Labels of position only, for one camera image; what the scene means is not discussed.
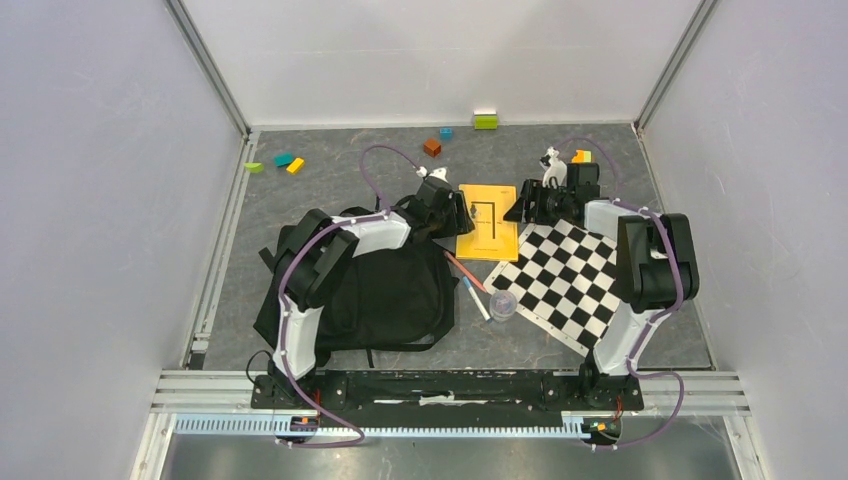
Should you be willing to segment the yellow booklet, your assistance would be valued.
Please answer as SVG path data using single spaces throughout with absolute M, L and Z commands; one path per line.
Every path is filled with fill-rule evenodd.
M 517 261 L 518 224 L 503 219 L 517 200 L 516 187 L 460 184 L 459 189 L 474 229 L 457 237 L 456 256 L 461 260 Z

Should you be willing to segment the orange pencil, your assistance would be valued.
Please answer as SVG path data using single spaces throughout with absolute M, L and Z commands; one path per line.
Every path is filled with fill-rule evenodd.
M 443 252 L 444 256 L 447 260 L 452 263 L 465 277 L 468 278 L 469 282 L 475 286 L 480 291 L 486 293 L 486 287 L 484 284 L 465 266 L 463 265 L 451 252 L 445 250 Z

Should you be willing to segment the black white chessboard mat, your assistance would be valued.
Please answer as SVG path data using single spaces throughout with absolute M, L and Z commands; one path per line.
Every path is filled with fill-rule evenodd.
M 508 291 L 517 313 L 581 356 L 593 349 L 620 305 L 612 292 L 616 242 L 567 222 L 529 225 L 519 235 L 519 257 L 501 262 L 484 281 Z

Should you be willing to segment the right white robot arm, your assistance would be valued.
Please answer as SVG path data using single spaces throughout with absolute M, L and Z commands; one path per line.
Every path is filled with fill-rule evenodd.
M 635 376 L 656 327 L 700 286 L 690 223 L 602 196 L 594 163 L 551 164 L 526 180 L 507 221 L 526 230 L 514 263 L 490 277 L 518 310 L 584 354 L 580 400 L 602 408 L 614 377 Z

